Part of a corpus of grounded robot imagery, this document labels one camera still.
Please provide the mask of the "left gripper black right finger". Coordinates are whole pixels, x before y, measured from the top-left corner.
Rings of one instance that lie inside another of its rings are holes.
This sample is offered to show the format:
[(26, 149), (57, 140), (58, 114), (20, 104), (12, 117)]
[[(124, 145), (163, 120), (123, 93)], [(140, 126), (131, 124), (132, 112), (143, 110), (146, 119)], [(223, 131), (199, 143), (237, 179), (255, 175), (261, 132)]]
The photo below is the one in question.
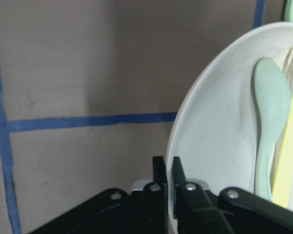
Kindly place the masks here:
[(293, 212), (237, 187), (218, 196), (187, 181), (181, 159), (172, 163), (173, 219), (179, 234), (293, 234)]

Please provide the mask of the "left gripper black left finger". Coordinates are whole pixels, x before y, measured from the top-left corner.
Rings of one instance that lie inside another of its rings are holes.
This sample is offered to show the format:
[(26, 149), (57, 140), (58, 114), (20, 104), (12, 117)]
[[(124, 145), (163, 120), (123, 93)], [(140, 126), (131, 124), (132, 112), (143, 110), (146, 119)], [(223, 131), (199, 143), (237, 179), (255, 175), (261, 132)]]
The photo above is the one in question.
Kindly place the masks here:
[(166, 234), (167, 176), (152, 158), (153, 179), (131, 194), (109, 188), (33, 230), (34, 234)]

